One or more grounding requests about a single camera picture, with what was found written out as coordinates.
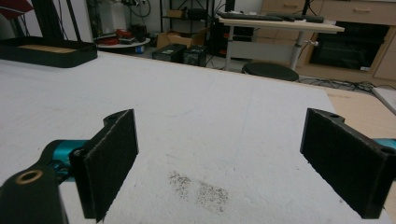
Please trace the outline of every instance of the cardboard box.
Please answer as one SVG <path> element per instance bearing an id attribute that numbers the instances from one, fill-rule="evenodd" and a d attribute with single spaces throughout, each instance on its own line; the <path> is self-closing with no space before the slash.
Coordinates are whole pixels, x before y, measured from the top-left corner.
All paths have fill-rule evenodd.
<path id="1" fill-rule="evenodd" d="M 189 34 L 176 31 L 160 33 L 157 39 L 157 49 L 161 49 L 170 44 L 183 44 L 189 48 L 191 45 L 203 45 L 205 43 L 206 32 L 210 28 L 205 28 L 198 33 Z"/>
<path id="2" fill-rule="evenodd" d="M 186 11 L 168 9 L 166 11 L 166 16 L 167 17 L 173 17 L 173 18 L 185 18 L 186 17 Z"/>

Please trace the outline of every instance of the computer monitor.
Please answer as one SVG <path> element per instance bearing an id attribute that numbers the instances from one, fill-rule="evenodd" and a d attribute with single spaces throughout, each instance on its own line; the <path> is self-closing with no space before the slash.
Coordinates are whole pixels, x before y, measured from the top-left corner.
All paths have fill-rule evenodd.
<path id="1" fill-rule="evenodd" d="M 226 0 L 224 11 L 229 12 L 235 9 L 235 0 Z"/>

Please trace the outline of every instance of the red object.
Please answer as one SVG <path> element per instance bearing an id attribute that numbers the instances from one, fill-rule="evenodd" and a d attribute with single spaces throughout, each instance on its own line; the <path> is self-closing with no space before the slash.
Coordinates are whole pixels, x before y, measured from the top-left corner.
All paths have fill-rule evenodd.
<path id="1" fill-rule="evenodd" d="M 116 37 L 110 37 L 110 38 L 105 38 L 105 39 L 99 39 L 98 44 L 101 45 L 116 45 L 119 44 L 120 41 Z"/>
<path id="2" fill-rule="evenodd" d="M 126 31 L 126 30 L 120 30 L 120 29 L 117 29 L 116 30 L 116 32 L 115 32 L 115 34 L 116 34 L 116 36 L 118 36 L 119 38 L 131 38 L 131 37 L 134 37 L 132 34 L 131 34 L 131 32 L 129 32 L 129 31 Z"/>
<path id="3" fill-rule="evenodd" d="M 0 13 L 7 20 L 18 18 L 30 10 L 33 7 L 26 0 L 0 0 Z"/>

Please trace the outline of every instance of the drawer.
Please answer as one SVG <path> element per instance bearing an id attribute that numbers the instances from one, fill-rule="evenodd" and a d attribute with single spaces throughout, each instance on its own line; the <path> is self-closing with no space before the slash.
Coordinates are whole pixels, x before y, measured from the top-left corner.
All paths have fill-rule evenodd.
<path id="1" fill-rule="evenodd" d="M 305 0 L 263 0 L 262 11 L 265 12 L 283 12 L 283 13 L 301 13 L 304 8 Z M 322 6 L 322 0 L 316 0 L 311 3 L 311 8 L 318 15 Z"/>
<path id="2" fill-rule="evenodd" d="M 325 0 L 320 15 L 332 21 L 396 25 L 396 4 Z"/>

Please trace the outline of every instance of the chair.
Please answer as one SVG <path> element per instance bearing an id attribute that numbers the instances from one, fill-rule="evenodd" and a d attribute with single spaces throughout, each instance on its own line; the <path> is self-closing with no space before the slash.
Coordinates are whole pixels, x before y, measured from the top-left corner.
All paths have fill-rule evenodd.
<path id="1" fill-rule="evenodd" d="M 299 75 L 296 72 L 275 63 L 247 63 L 242 67 L 242 73 L 286 81 L 296 81 L 299 79 Z"/>

